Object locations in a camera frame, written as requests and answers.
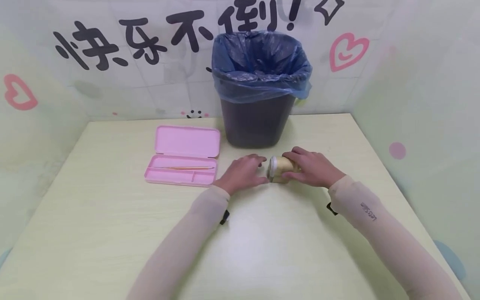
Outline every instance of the pink dot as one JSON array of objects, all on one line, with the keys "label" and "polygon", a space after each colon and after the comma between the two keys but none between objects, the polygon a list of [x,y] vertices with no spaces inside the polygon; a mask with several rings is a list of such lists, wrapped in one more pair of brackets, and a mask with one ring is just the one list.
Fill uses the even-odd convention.
[{"label": "pink dot", "polygon": [[403,159],[407,155],[407,149],[400,142],[394,142],[388,147],[390,155],[395,159]]}]

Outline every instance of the exclamation mark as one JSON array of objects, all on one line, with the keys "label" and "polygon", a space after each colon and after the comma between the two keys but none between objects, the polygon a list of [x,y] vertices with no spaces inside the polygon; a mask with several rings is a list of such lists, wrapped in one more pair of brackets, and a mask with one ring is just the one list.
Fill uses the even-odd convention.
[{"label": "exclamation mark", "polygon": [[[288,15],[288,19],[290,22],[295,21],[297,18],[297,14],[299,13],[299,8],[300,8],[300,2],[301,0],[293,0],[292,2],[292,7],[290,8],[290,14]],[[287,25],[287,30],[291,31],[295,25],[293,23],[289,23]]]}]

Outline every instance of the wall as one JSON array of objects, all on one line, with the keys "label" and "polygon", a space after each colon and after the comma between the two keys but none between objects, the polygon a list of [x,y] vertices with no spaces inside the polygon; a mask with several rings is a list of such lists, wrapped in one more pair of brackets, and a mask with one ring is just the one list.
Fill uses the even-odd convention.
[{"label": "wall", "polygon": [[1,24],[0,36],[1,267],[88,118]]},{"label": "wall", "polygon": [[[298,102],[294,113],[346,110],[348,96],[371,59],[397,2],[251,0],[246,12],[252,14],[251,22],[256,23],[252,29],[274,29],[276,19],[275,30],[300,40],[314,67],[311,96]],[[0,4],[0,15],[3,14],[2,20],[26,48],[75,94],[91,120],[197,118],[221,114],[212,76],[206,68],[211,66],[213,37],[226,30],[219,23],[231,20],[233,30],[244,29],[240,26],[245,22],[238,21],[243,18],[241,9],[234,3],[234,0],[12,0]],[[266,8],[264,20],[258,11],[261,3]],[[298,13],[292,13],[290,21],[290,13],[297,4]],[[231,17],[223,18],[229,10],[233,11]],[[198,18],[193,21],[191,31],[198,49],[188,35],[175,38],[176,33],[182,32],[181,23],[168,22],[174,18],[172,15],[182,12],[194,12],[191,18]],[[148,23],[143,20],[143,25],[132,25],[133,34],[127,36],[125,20],[142,18]],[[77,25],[81,26],[75,21],[86,29],[99,30],[92,29],[87,36],[103,35],[106,42],[116,45],[112,46],[112,53],[106,54],[108,68],[102,64],[103,71],[99,70],[96,66],[99,57],[84,53],[93,46],[79,36],[81,33],[73,35],[79,31]],[[146,45],[138,45],[144,41],[139,30],[147,40],[158,38],[154,49],[157,57]],[[128,66],[114,62],[115,58]]]},{"label": "wall", "polygon": [[480,299],[480,4],[406,1],[353,116],[472,299]]}]

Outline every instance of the person's left hand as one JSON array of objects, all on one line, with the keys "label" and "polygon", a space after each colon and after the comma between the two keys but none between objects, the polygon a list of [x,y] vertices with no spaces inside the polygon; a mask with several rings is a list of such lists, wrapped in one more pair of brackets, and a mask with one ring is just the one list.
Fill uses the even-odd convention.
[{"label": "person's left hand", "polygon": [[223,176],[213,185],[222,188],[232,196],[238,191],[268,183],[267,177],[258,177],[257,168],[262,166],[266,157],[250,154],[232,162]]}]

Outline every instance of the hand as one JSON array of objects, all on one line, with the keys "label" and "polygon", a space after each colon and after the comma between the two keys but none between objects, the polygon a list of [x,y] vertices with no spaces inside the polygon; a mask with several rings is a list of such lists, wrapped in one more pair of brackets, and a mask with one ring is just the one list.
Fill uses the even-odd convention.
[{"label": "hand", "polygon": [[293,147],[292,151],[285,152],[283,156],[296,162],[301,169],[301,173],[285,172],[282,174],[283,178],[329,189],[335,182],[345,176],[345,173],[337,169],[321,153]]},{"label": "hand", "polygon": [[223,176],[213,185],[224,189],[232,196],[238,191],[268,183],[267,177],[258,177],[257,168],[262,166],[266,157],[250,154],[232,162]]}]

